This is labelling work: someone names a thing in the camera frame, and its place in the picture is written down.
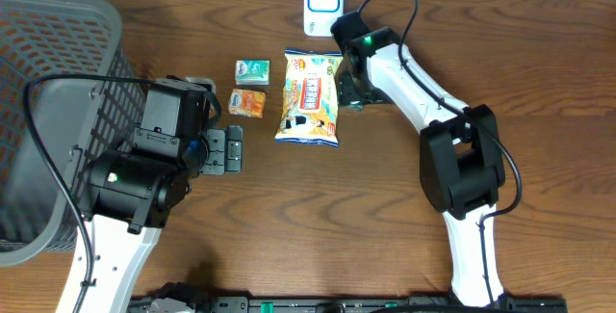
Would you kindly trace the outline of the green Zam-Buk tin box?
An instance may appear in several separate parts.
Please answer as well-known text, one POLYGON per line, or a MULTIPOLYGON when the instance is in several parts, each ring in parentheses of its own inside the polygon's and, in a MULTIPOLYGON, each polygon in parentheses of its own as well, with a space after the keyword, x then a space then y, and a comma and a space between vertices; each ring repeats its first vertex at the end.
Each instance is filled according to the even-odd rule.
POLYGON ((364 109, 364 105, 359 102, 359 101, 352 101, 352 102, 348 102, 348 103, 340 103, 339 104, 340 108, 345 108, 345 109, 349 109, 355 112, 362 112, 364 109))

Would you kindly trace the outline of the teal silver small box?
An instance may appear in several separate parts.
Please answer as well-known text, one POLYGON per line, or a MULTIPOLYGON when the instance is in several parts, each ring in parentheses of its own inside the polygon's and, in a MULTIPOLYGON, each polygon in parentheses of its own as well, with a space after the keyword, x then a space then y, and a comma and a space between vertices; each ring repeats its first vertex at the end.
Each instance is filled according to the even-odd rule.
POLYGON ((237 60, 237 85, 265 86, 270 83, 270 62, 267 60, 237 60))

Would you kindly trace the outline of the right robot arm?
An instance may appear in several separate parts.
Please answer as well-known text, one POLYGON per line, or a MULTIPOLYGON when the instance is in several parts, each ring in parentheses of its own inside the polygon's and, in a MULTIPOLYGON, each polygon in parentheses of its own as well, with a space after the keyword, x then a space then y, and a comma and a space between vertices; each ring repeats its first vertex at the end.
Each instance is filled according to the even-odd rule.
POLYGON ((467 306, 497 301, 504 290, 486 218, 504 182, 495 115, 440 87, 390 28, 373 31, 353 12, 339 17, 331 34, 348 62, 338 78, 340 105, 394 104, 420 135, 420 183, 445 219, 454 297, 467 306))

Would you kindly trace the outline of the orange small box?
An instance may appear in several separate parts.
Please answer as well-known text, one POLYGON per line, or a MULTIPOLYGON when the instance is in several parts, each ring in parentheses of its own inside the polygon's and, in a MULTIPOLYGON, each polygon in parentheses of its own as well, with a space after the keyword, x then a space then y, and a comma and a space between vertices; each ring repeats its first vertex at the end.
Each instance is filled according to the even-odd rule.
POLYGON ((228 111, 231 115, 262 118, 266 94, 262 91, 234 89, 231 92, 228 111))

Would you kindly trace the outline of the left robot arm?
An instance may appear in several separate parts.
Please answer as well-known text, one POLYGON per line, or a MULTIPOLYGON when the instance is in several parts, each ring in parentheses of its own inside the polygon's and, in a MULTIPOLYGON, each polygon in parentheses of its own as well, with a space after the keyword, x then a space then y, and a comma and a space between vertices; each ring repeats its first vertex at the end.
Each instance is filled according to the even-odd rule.
POLYGON ((77 243, 58 311, 126 311, 171 209, 191 192, 192 180, 242 169, 244 131, 219 129, 220 116, 211 79, 153 82, 141 122, 129 133, 132 147, 113 144, 85 168, 79 207, 91 245, 77 243), (84 285, 89 249, 93 267, 84 285))

